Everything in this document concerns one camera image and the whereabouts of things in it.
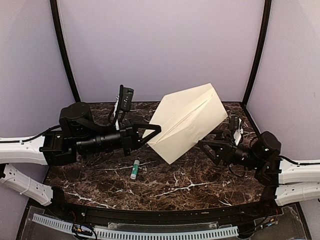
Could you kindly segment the cream envelope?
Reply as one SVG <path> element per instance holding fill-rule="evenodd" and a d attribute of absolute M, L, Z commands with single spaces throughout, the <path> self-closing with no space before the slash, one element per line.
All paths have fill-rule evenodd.
<path fill-rule="evenodd" d="M 220 125 L 228 114 L 211 83 L 165 95 L 150 124 L 161 132 L 147 144 L 169 165 Z"/>

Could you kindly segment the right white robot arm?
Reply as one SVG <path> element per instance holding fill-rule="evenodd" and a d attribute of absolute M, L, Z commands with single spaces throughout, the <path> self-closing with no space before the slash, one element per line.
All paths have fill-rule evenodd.
<path fill-rule="evenodd" d="M 254 171 L 255 179 L 264 186 L 261 201 L 255 213 L 266 217 L 277 206 L 320 198 L 319 160 L 291 160 L 281 155 L 281 143 L 269 131 L 254 138 L 246 147 L 242 135 L 230 135 L 221 130 L 212 131 L 213 139 L 202 139 L 199 148 L 215 165 L 228 168 L 242 166 Z"/>

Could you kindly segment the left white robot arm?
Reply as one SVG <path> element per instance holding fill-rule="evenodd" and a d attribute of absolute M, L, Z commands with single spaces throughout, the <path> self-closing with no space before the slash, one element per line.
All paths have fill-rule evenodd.
<path fill-rule="evenodd" d="M 130 120 L 98 125 L 94 122 L 90 105 L 76 102 L 61 110 L 59 125 L 35 136 L 0 141 L 0 182 L 42 206 L 50 206 L 58 217 L 67 218 L 71 208 L 65 203 L 64 191 L 26 176 L 13 166 L 15 163 L 65 166 L 75 163 L 77 155 L 86 157 L 119 149 L 128 156 L 160 132 L 159 125 Z"/>

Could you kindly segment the green white glue stick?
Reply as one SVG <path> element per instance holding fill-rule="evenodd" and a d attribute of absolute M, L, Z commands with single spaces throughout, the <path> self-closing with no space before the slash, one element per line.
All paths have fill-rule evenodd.
<path fill-rule="evenodd" d="M 135 160 L 132 166 L 131 174 L 130 174 L 130 179 L 135 180 L 137 178 L 138 170 L 140 166 L 140 161 Z"/>

